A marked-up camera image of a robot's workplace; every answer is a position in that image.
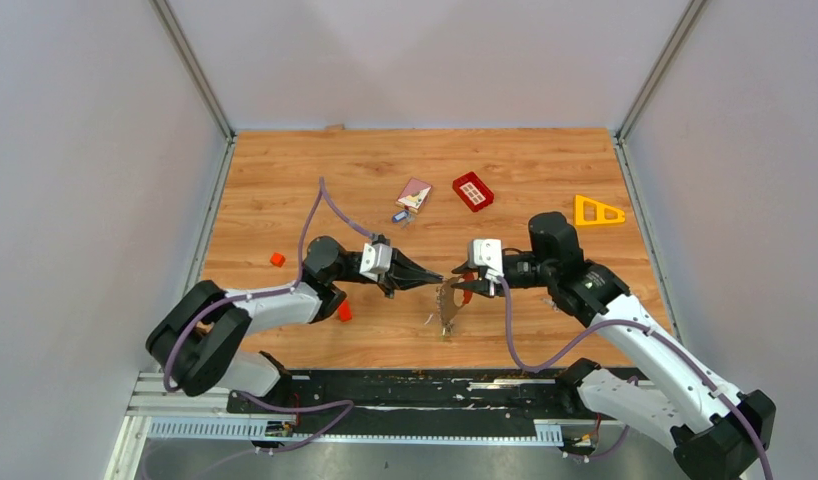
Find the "metal frame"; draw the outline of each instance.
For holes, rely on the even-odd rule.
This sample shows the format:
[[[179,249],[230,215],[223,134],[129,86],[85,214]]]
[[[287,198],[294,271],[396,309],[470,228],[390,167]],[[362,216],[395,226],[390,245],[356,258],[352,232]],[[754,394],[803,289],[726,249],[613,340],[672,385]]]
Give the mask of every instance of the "metal frame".
[[[227,148],[218,168],[212,196],[209,199],[209,204],[206,209],[206,217],[200,232],[200,238],[198,240],[194,257],[192,258],[188,275],[185,278],[184,291],[187,291],[197,282],[203,270],[209,241],[211,239],[212,230],[217,218],[218,206],[221,201],[224,186],[226,184],[226,178],[232,163],[232,155],[236,146],[236,132],[230,125],[217,97],[212,91],[209,82],[197,61],[197,58],[188,44],[185,34],[182,32],[176,15],[171,9],[168,0],[149,0],[149,2],[156,11],[160,23],[167,31],[171,43],[176,48],[183,65],[185,66],[186,70],[188,70],[215,123],[217,124],[222,135],[224,135],[227,140]],[[645,110],[653,93],[659,86],[663,76],[671,66],[672,61],[677,56],[685,39],[688,37],[708,2],[709,0],[691,0],[689,2],[689,5],[674,28],[674,31],[663,48],[659,59],[656,61],[653,69],[648,75],[647,80],[636,96],[636,99],[630,107],[630,110],[624,118],[619,130],[617,132],[610,131],[613,138],[615,153],[618,158],[621,172],[624,176],[624,181],[627,185],[633,210],[636,214],[639,230],[642,233],[642,238],[648,251],[648,256],[651,264],[653,265],[660,294],[665,302],[668,316],[674,329],[674,334],[677,335],[678,339],[680,339],[680,337],[675,321],[674,310],[671,304],[672,292],[670,283],[661,269],[662,262],[660,260],[662,254],[651,236],[652,228],[650,216],[639,196],[637,189],[638,177],[636,176],[633,165],[631,165],[631,157],[627,147],[627,139],[629,138],[630,133],[641,117],[642,112]],[[167,394],[161,390],[161,384],[158,378],[159,376],[160,374],[148,373],[142,373],[139,375],[136,382],[135,391],[133,392],[123,424],[121,425],[121,430],[118,435],[115,448],[109,460],[108,468],[106,469],[105,479],[132,480],[135,478],[135,474],[138,471],[139,464],[142,459],[144,445],[148,437],[152,436],[155,438],[161,435],[171,438],[185,438],[188,436],[193,437],[193,435],[202,435],[200,438],[239,438],[241,435],[247,436],[249,432],[252,432],[253,428],[258,429],[260,425],[266,421],[284,421],[288,420],[286,417],[289,417],[288,415],[270,413],[253,415],[228,414],[225,410],[226,395],[228,392],[225,389],[212,389],[211,391],[207,392],[206,395],[204,395],[205,398],[189,398],[185,397],[183,394]],[[650,386],[648,385],[649,383],[650,382],[644,382],[642,386],[644,388],[648,388],[648,386]],[[246,425],[238,425],[238,423],[241,423],[242,421],[245,422]],[[537,437],[541,437],[545,434],[552,436],[555,435],[554,432],[556,432],[557,428],[562,426],[577,427],[581,426],[583,423],[584,421],[582,420],[573,419],[539,421],[536,425]],[[617,424],[618,422],[610,421],[605,423]],[[207,428],[210,428],[210,430],[208,430],[208,434],[205,433],[207,430],[200,430],[200,425],[202,424],[208,425]],[[223,428],[227,424],[231,426],[232,430],[229,428]],[[211,430],[211,426],[215,426],[217,429]],[[325,440],[371,441],[372,439],[354,440],[329,438]],[[405,442],[407,439],[387,440]],[[540,438],[537,438],[537,440],[538,442],[527,439],[518,439],[514,441],[514,444],[533,445],[542,443]],[[438,439],[437,441],[454,444],[465,442],[468,444],[476,444],[475,439],[456,438]],[[507,442],[510,442],[511,440],[500,439],[500,441],[508,444]]]

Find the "wooden table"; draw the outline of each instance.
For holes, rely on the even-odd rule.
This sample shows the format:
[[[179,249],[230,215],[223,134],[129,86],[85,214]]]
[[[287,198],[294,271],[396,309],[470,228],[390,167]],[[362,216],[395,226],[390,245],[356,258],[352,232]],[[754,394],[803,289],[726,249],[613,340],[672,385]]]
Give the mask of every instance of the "wooden table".
[[[494,204],[472,213],[451,190],[456,177],[475,171],[494,191]],[[384,233],[420,265],[449,275],[466,258],[473,238],[500,238],[529,249],[527,222],[546,211],[573,221],[574,194],[622,208],[623,225],[579,229],[586,256],[613,269],[651,314],[668,327],[624,180],[603,129],[334,130],[248,132],[238,137],[214,228],[204,278],[223,288],[258,288],[290,281],[296,245],[318,190],[318,177],[345,214]],[[431,198],[406,229],[394,225],[397,194],[410,177],[433,185]],[[364,238],[322,202],[307,237],[336,238],[359,250]],[[276,268],[274,252],[288,259]],[[511,367],[504,337],[504,301],[475,296],[443,339],[434,319],[435,286],[385,298],[372,285],[341,284],[353,320],[330,318],[245,339],[289,368]],[[544,289],[514,291],[515,343],[522,359],[539,363],[583,327],[555,313]],[[608,342],[593,336],[560,365],[580,357],[629,365]]]

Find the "red block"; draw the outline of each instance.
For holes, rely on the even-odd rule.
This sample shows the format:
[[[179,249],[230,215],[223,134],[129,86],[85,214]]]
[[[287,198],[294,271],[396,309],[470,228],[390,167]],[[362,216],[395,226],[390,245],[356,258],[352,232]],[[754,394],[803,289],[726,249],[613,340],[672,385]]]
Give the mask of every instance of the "red block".
[[[338,319],[342,322],[349,322],[353,319],[353,314],[350,313],[350,302],[346,298],[338,306]]]
[[[275,267],[281,267],[285,265],[285,255],[274,252],[274,254],[271,255],[271,264]]]
[[[494,202],[494,193],[474,172],[468,172],[454,180],[453,191],[472,212],[479,212]]]

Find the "yellow triangle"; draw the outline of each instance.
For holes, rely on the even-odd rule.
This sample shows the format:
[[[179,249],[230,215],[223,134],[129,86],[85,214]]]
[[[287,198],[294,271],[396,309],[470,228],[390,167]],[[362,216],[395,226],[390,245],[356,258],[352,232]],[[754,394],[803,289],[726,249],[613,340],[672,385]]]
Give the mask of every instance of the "yellow triangle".
[[[585,209],[586,206],[592,206],[595,209],[595,219],[586,220]],[[606,218],[606,212],[615,214],[615,218]],[[615,225],[624,223],[624,211],[620,208],[611,207],[605,203],[598,202],[589,197],[582,195],[574,195],[574,225],[577,227],[585,227],[590,225]]]

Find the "orange block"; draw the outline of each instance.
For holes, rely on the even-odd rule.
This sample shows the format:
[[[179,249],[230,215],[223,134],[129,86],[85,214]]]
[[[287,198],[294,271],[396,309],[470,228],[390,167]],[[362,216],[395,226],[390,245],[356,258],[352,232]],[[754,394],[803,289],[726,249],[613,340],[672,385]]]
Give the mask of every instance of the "orange block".
[[[285,255],[274,252],[274,254],[271,255],[271,264],[273,264],[275,267],[285,265]]]
[[[353,314],[350,313],[350,302],[347,301],[345,298],[341,305],[338,306],[338,319],[342,322],[349,322],[353,318]]]

